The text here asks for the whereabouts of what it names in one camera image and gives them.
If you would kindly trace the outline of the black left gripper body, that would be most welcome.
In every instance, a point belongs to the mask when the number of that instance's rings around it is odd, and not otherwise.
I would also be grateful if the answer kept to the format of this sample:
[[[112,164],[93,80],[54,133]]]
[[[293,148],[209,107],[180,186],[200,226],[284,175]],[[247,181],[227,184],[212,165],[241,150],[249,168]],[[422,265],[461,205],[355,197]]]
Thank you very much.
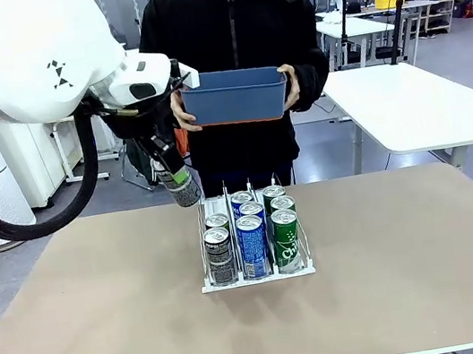
[[[110,114],[110,120],[115,135],[133,140],[146,153],[159,152],[164,145],[176,144],[176,121],[167,100],[144,108],[138,115],[132,115],[129,110],[118,110]]]

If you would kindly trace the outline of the person's right hand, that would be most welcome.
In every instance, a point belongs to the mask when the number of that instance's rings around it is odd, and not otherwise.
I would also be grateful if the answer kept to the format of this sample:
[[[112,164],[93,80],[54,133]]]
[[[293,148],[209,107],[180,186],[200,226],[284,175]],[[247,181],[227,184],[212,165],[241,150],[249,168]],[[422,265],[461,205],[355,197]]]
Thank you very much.
[[[185,112],[183,99],[179,91],[173,91],[170,95],[170,108],[181,129],[187,132],[200,132],[202,130],[202,127],[196,123],[197,117]]]

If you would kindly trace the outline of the person's left hand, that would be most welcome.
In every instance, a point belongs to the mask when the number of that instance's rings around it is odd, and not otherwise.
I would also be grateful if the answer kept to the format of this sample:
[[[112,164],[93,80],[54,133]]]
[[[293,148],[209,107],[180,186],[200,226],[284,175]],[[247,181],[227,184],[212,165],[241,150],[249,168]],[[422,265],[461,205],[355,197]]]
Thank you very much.
[[[299,101],[299,98],[300,98],[300,88],[299,88],[297,74],[295,72],[295,67],[288,64],[281,65],[278,68],[278,72],[284,73],[288,78],[290,90],[289,90],[288,96],[286,97],[284,109],[290,110],[292,107],[295,106],[295,104]]]

